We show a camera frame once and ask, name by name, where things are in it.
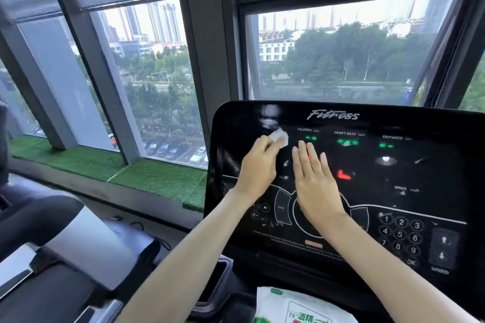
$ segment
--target parked car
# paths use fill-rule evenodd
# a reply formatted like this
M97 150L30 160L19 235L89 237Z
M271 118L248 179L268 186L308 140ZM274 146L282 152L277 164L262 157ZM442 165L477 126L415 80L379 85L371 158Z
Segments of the parked car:
M158 149L157 149L157 154L155 156L158 157L165 157L166 154L168 154L168 151L173 148L173 146L176 146L179 144L179 141L176 139L172 139L168 142L163 143Z
M156 142L151 143L147 148L147 155L154 156L157 153L157 150L160 148L160 146L165 142L166 142L166 139L162 138Z
M201 160L203 160L206 153L206 146L202 146L192 155L190 162L193 164L198 164Z
M169 149L168 152L165 153L165 158L167 160L176 160L188 150L189 146L187 145L187 143L180 143Z

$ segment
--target green turf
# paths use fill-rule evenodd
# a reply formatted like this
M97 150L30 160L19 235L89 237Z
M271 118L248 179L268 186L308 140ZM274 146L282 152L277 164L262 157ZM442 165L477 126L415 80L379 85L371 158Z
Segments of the green turf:
M203 212L207 172L143 158L110 182L179 200L184 208Z
M45 138L23 136L10 141L10 155L59 170L108 181L181 201L204 211L207 172L193 167L142 158L126 166L120 153L78 146L54 150Z

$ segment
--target fitness logo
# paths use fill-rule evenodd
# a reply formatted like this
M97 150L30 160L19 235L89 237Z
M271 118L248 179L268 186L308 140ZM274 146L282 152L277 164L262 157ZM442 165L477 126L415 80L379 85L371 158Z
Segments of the fitness logo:
M310 119L312 116L316 115L317 118L337 118L337 119L346 119L346 120L357 120L359 118L360 114L353 114L353 113L348 113L346 111L334 111L334 110L327 110L327 109L318 109L318 110L312 110L308 118L306 120Z

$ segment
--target tree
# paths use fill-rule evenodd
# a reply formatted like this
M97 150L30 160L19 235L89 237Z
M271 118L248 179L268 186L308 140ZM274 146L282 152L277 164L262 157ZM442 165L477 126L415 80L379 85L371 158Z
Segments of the tree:
M461 110L485 112L485 56L482 56L460 104Z

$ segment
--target number keypad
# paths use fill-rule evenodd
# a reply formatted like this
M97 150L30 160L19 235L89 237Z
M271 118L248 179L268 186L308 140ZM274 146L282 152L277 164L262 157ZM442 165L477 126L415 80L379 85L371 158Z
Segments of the number keypad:
M409 220L399 214L381 213L379 223L379 244L411 268L417 268L421 256L421 247L418 245L423 241L421 232L425 229L424 221Z

